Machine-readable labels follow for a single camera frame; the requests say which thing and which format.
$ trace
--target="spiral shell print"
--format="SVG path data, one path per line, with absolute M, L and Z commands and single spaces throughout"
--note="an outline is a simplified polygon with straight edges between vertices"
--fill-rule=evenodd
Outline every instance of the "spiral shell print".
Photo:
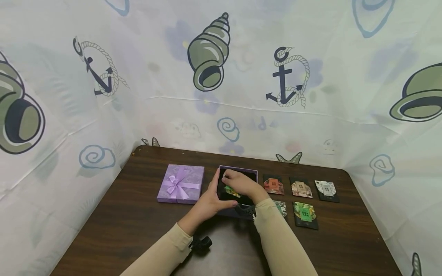
M 187 58 L 194 70 L 194 85 L 201 91 L 212 91 L 223 81 L 223 65 L 229 56 L 228 18 L 228 13 L 223 13 L 192 40 L 187 48 Z
M 111 149 L 89 145 L 80 151 L 78 161 L 86 169 L 106 169 L 115 166 L 115 154 Z
M 240 138 L 240 130 L 232 118 L 224 117 L 219 119 L 217 127 L 221 134 L 232 143 L 235 143 Z
M 390 181 L 396 174 L 395 167 L 390 156 L 380 154 L 370 161 L 370 168 L 373 170 L 371 184 L 380 187 Z

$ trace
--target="ribbon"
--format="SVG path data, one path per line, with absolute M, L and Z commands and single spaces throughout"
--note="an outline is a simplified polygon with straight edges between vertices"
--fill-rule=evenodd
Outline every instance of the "ribbon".
M 169 180 L 163 181 L 163 186 L 169 187 L 167 192 L 170 194 L 171 199 L 176 200 L 179 198 L 186 200 L 189 198 L 189 195 L 183 188 L 199 189 L 201 187 L 201 184 L 181 182 L 188 173 L 189 170 L 184 170 L 184 166 L 181 166 L 176 174 L 169 176 Z

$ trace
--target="white curtain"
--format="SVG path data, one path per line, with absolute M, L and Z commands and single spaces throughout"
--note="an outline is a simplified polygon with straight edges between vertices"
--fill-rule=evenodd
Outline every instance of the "white curtain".
M 131 151 L 153 143 L 343 169 L 401 272 L 438 275 L 440 12 L 0 1 L 0 274 L 49 274 Z

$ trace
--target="house illustration card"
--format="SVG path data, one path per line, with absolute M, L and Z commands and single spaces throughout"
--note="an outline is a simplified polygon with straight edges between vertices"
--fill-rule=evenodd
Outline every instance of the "house illustration card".
M 293 202 L 293 211 L 295 213 L 295 225 L 312 229 L 319 229 L 318 220 L 316 218 L 315 208 L 313 205 Z
M 333 182 L 315 180 L 320 200 L 339 202 L 338 194 Z
M 265 174 L 264 178 L 264 189 L 268 193 L 275 193 L 278 195 L 284 194 L 284 186 L 282 185 L 282 180 L 280 176 Z
M 306 179 L 290 177 L 290 183 L 292 186 L 292 194 L 294 196 L 313 198 L 312 189 Z
M 278 208 L 278 210 L 281 213 L 281 215 L 283 217 L 285 217 L 287 215 L 286 203 L 284 201 L 278 201 L 278 200 L 274 200 L 273 202 L 275 203 L 275 205 Z

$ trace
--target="green card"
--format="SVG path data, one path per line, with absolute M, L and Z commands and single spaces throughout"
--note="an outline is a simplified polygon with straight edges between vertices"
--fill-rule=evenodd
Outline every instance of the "green card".
M 312 216 L 310 215 L 309 208 L 300 207 L 299 214 L 301 215 L 302 221 L 312 221 Z

